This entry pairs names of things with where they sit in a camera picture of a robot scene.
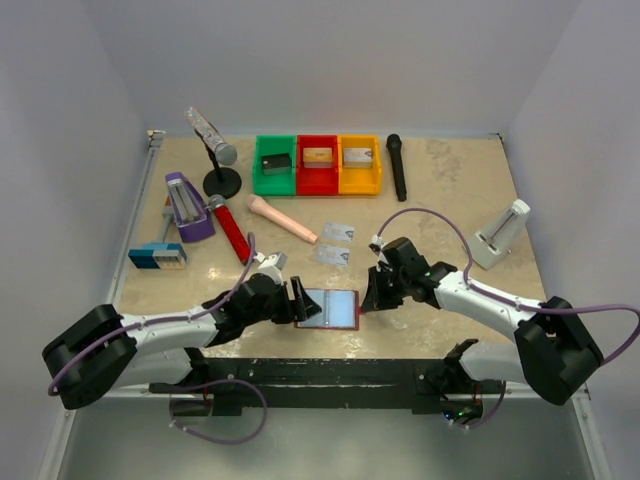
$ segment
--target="yellow bin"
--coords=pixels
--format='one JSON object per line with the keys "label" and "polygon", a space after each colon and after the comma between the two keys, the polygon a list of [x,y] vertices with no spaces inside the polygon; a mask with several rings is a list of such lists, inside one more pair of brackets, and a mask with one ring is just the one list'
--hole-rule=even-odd
{"label": "yellow bin", "polygon": [[[345,148],[370,148],[373,152],[371,168],[344,168]],[[382,186],[380,146],[375,135],[338,135],[338,171],[340,195],[378,195]]]}

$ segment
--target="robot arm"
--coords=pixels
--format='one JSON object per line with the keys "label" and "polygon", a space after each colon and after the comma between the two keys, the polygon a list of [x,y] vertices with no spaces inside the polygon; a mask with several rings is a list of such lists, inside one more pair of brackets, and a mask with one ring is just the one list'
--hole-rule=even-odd
{"label": "robot arm", "polygon": [[543,399],[562,405],[602,364],[600,349],[577,315],[544,315],[520,308],[570,308],[565,300],[523,299],[471,280],[511,300],[515,305],[511,306],[469,288],[463,273],[454,266],[443,262],[429,265],[406,238],[384,246],[377,243],[374,237],[371,248],[379,254],[379,262],[369,269],[363,313],[397,308],[410,296],[416,302],[477,320],[515,344],[464,342],[448,355],[455,375],[473,381],[527,383]]}
{"label": "robot arm", "polygon": [[[235,340],[246,327],[260,321],[287,324],[319,313],[320,307],[298,277],[291,278],[293,299],[289,298],[281,273],[285,262],[281,253],[263,257],[258,273],[213,311],[228,292],[186,312],[170,314],[121,315],[112,305],[94,308],[42,352],[54,378],[75,362],[57,385],[62,403],[76,409],[95,402],[112,388],[189,381],[201,358],[197,348]],[[80,357],[87,346],[120,331]]]}

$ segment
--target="white holder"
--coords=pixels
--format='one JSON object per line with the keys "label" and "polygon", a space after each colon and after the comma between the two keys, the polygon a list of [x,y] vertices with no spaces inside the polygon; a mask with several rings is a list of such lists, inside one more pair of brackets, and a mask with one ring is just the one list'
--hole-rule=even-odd
{"label": "white holder", "polygon": [[473,260],[489,270],[511,252],[511,247],[524,230],[531,209],[516,200],[498,218],[468,238]]}

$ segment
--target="white wall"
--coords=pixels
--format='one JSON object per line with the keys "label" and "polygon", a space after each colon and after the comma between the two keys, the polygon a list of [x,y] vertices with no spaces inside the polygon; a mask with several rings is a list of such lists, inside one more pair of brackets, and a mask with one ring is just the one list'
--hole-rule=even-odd
{"label": "white wall", "polygon": [[0,45],[0,476],[30,480],[42,348],[104,300],[146,133],[77,0],[3,2]]}
{"label": "white wall", "polygon": [[[576,305],[640,304],[638,25],[637,0],[584,0],[507,135],[547,293]],[[605,353],[637,322],[584,318]],[[589,385],[616,478],[637,479],[640,343]]]}
{"label": "white wall", "polygon": [[495,133],[579,0],[82,0],[143,119],[220,130]]}

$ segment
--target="tabletop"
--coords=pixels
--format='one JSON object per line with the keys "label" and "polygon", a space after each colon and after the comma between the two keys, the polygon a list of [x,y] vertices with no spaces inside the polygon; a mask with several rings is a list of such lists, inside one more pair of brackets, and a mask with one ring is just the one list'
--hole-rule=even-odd
{"label": "tabletop", "polygon": [[[251,169],[255,137],[227,137],[235,145],[238,160],[233,168],[241,175],[241,191],[228,206],[243,232],[253,232],[258,251],[282,251],[288,256],[283,275],[300,276],[305,288],[357,290],[364,298],[367,269],[376,263],[368,244],[381,224],[407,207],[436,210],[469,236],[504,211],[517,197],[498,138],[426,139],[403,138],[403,160],[408,200],[395,196],[390,160],[380,139],[384,169],[382,190],[375,197],[267,197],[275,208],[299,221],[318,236],[316,245],[251,213],[246,207],[252,193]],[[153,242],[162,226],[167,198],[165,175],[182,172],[202,193],[202,180],[211,170],[199,139],[169,137],[151,172],[146,200],[138,214],[136,242]],[[355,227],[352,243],[321,236],[326,222]],[[242,271],[224,232],[198,243],[183,244],[188,256],[183,270],[138,270],[129,265],[123,278],[118,310],[131,314],[154,314],[187,310],[229,289]],[[404,236],[412,240],[429,263],[445,261],[463,268],[466,255],[453,230],[425,213],[407,213],[393,220],[384,233],[386,241]],[[179,242],[174,226],[167,242]],[[318,245],[349,248],[347,266],[316,261]],[[489,271],[474,266],[471,276],[523,297],[544,298],[540,275],[525,232],[505,260]],[[247,328],[238,340],[206,349],[210,357],[280,358],[436,358],[467,338],[506,342],[497,332],[461,315],[414,303],[360,317],[357,331],[298,329],[293,325],[260,322]]]}

